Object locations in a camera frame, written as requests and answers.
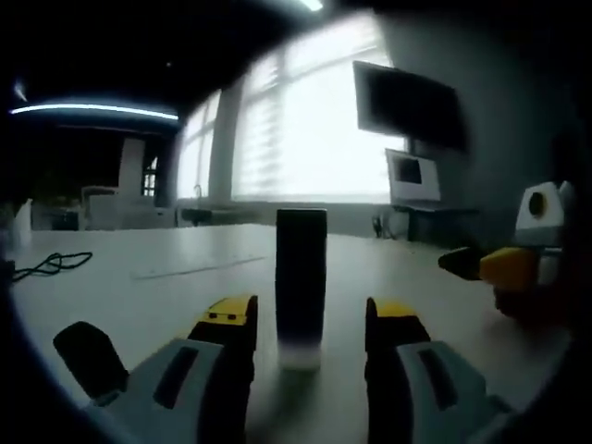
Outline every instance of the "fluorescent light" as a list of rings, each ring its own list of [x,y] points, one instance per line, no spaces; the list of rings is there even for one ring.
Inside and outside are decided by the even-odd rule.
[[[318,11],[323,9],[323,4],[319,0],[300,0],[311,11]]]
[[[95,109],[99,111],[116,111],[118,113],[140,114],[142,116],[167,118],[169,120],[179,120],[174,114],[157,113],[156,111],[146,111],[145,109],[127,108],[125,106],[111,105],[85,105],[85,104],[54,104],[54,105],[33,105],[23,106],[10,111],[10,114],[28,113],[29,111],[43,111],[44,109]]]

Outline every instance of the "white table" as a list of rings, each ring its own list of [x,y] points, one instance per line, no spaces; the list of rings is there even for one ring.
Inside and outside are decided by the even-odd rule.
[[[81,268],[27,277],[13,297],[31,341],[78,405],[88,397],[52,344],[64,327],[84,320],[109,335],[131,369],[189,329],[220,298],[259,295],[259,334],[247,430],[269,428],[278,395],[275,332],[275,228],[255,225],[126,231],[38,231],[17,268],[54,252],[91,251]],[[364,309],[368,296],[409,303],[434,339],[446,340],[483,372],[492,392],[523,408],[552,374],[567,334],[521,331],[493,306],[490,288],[464,282],[437,266],[441,250],[405,241],[329,235],[323,362],[302,388],[302,411],[278,425],[272,442],[364,442]],[[134,276],[187,269],[208,261],[263,255],[265,260],[192,274]]]

